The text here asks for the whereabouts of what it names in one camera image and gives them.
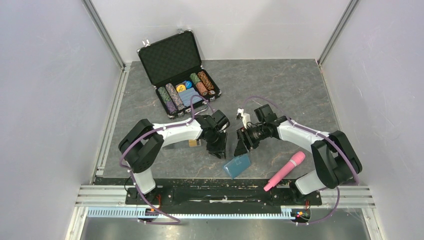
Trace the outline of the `blue leather card holder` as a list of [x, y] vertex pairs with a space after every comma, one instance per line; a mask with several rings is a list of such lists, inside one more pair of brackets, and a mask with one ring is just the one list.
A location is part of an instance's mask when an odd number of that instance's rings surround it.
[[232, 160], [223, 166], [224, 172], [231, 178], [235, 179], [251, 166], [248, 154], [235, 156]]

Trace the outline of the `clear card box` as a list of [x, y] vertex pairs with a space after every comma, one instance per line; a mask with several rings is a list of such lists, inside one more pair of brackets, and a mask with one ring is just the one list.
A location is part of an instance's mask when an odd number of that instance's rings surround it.
[[164, 146], [163, 150], [176, 150], [176, 149], [185, 149], [189, 148], [188, 140], [179, 141], [176, 143], [169, 144], [167, 146]]

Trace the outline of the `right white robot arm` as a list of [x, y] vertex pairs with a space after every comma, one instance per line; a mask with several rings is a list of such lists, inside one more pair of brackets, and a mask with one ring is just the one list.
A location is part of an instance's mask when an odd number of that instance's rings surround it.
[[290, 185], [288, 196], [293, 203], [302, 204], [312, 192], [334, 189], [351, 179], [358, 180], [363, 167], [344, 132], [318, 131], [289, 117], [277, 117], [268, 104], [254, 112], [257, 123], [251, 123], [244, 109], [237, 110], [236, 118], [242, 120], [243, 127], [236, 131], [234, 156], [249, 153], [267, 138], [290, 142], [312, 154], [315, 169]]

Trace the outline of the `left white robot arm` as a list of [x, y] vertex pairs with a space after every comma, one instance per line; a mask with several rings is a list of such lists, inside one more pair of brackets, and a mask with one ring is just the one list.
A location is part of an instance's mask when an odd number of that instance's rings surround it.
[[229, 126], [229, 119], [220, 110], [166, 124], [141, 119], [118, 144], [119, 162], [129, 170], [138, 188], [139, 199], [151, 204], [157, 198], [151, 167], [163, 147], [182, 141], [203, 140], [210, 155], [224, 159]]

